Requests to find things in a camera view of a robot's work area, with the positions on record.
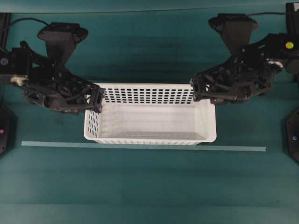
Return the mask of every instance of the white plastic basket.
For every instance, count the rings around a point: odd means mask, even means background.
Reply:
[[[99,84],[102,113],[85,112],[84,136],[104,144],[196,145],[216,139],[215,106],[188,84]]]

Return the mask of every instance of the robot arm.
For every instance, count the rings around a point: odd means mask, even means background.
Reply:
[[[51,23],[38,33],[45,41],[47,57],[34,52],[25,41],[11,52],[0,51],[0,84],[23,89],[25,100],[53,111],[101,112],[105,90],[65,67],[76,45],[87,34],[76,23]]]
[[[194,100],[209,98],[215,104],[242,103],[272,88],[274,75],[283,68],[299,71],[299,35],[268,34],[249,44],[257,23],[242,14],[219,14],[210,26],[221,35],[231,57],[199,72],[191,80]]]

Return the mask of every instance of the white basket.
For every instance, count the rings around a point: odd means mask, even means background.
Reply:
[[[102,113],[85,112],[84,136],[104,144],[196,145],[216,139],[215,106],[188,84],[98,84]]]

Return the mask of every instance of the green strip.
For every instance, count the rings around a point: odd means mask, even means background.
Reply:
[[[258,146],[170,146],[170,145],[122,145],[98,144],[77,142],[51,142],[51,141],[22,141],[22,146],[37,147],[73,147],[73,148],[123,148],[123,149],[178,149],[178,150],[210,150],[210,151],[246,151],[266,152],[266,147]]]

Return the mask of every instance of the screw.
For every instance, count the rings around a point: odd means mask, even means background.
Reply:
[[[0,64],[5,66],[8,64],[8,59],[6,57],[3,57],[1,60],[0,60]]]

